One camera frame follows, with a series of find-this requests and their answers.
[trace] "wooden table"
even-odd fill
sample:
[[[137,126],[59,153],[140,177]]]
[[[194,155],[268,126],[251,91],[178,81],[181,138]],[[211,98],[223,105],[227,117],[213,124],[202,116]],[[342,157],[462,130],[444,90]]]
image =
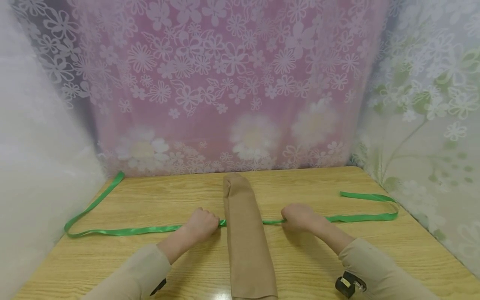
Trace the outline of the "wooden table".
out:
[[[199,206],[223,217],[223,175],[127,178],[72,232],[182,224]],[[338,196],[338,191],[385,194],[356,167],[242,175],[250,180],[265,219],[281,218],[280,209],[291,202],[307,203],[325,216],[391,211],[385,203]],[[442,299],[480,299],[480,282],[405,210],[400,210],[395,221],[338,225],[391,255]],[[307,234],[285,235],[278,226],[265,226],[265,234],[280,299],[343,299],[334,288],[343,268],[328,247]],[[78,299],[142,245],[157,243],[167,235],[74,240],[64,236],[15,299]],[[167,281],[157,298],[231,299],[226,230],[220,229],[181,257]]]

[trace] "green ribbon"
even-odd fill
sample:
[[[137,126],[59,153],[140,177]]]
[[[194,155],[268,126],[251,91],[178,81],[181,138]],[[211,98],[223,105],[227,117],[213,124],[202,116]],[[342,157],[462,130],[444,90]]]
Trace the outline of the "green ribbon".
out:
[[[70,229],[72,226],[83,216],[88,214],[92,209],[94,209],[97,205],[102,202],[105,197],[110,194],[110,192],[115,189],[115,187],[123,180],[125,174],[123,172],[119,172],[117,176],[114,178],[112,183],[108,186],[108,188],[95,200],[93,201],[82,213],[73,217],[70,221],[68,221],[63,230],[70,238],[79,238],[87,234],[104,234],[104,235],[111,235],[111,236],[131,236],[131,235],[138,235],[138,234],[145,234],[145,233],[152,233],[152,232],[171,232],[179,229],[181,225],[170,225],[170,226],[150,226],[150,227],[143,227],[143,228],[124,228],[124,229],[110,229],[110,230],[103,230],[103,229],[90,229],[79,233],[70,233]],[[365,200],[372,200],[372,201],[379,201],[379,202],[391,202],[396,204],[395,200],[388,196],[384,195],[377,195],[377,194],[357,194],[357,193],[350,193],[350,192],[340,192],[340,195],[343,197],[348,198],[355,198],[355,199],[365,199]],[[330,222],[362,222],[362,221],[391,221],[396,219],[398,216],[398,206],[395,206],[394,213],[385,213],[379,215],[352,215],[352,216],[328,216],[326,217],[327,220]],[[262,221],[265,225],[275,225],[285,222],[285,220],[263,220]],[[227,226],[226,220],[220,220],[218,227],[225,227]]]

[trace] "hand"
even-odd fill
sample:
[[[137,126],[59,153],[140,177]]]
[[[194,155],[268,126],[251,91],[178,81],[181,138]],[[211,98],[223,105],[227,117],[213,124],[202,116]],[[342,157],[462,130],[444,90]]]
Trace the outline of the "hand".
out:
[[[314,227],[323,223],[329,223],[328,220],[317,215],[313,209],[301,203],[294,203],[285,206],[280,212],[282,217],[287,220],[282,226],[288,230],[309,231],[312,232]]]
[[[219,222],[219,217],[199,207],[182,227],[194,243],[198,243],[207,240],[218,228]]]

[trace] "fabric backdrop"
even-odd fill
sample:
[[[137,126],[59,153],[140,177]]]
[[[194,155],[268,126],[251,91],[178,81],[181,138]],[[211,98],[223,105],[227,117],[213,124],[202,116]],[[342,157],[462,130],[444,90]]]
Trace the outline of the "fabric backdrop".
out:
[[[393,1],[353,160],[480,277],[480,3]]]
[[[105,183],[93,140],[67,110],[0,1],[0,299],[12,299]]]
[[[383,0],[17,0],[129,176],[344,165]]]

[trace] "pink floral curtain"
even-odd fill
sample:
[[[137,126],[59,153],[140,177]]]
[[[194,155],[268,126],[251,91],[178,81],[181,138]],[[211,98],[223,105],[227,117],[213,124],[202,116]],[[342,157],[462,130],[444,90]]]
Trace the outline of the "pink floral curtain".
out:
[[[108,172],[149,176],[344,165],[387,7],[67,0],[42,9],[52,38],[68,44],[65,61],[48,54],[50,75],[64,95],[89,99]]]

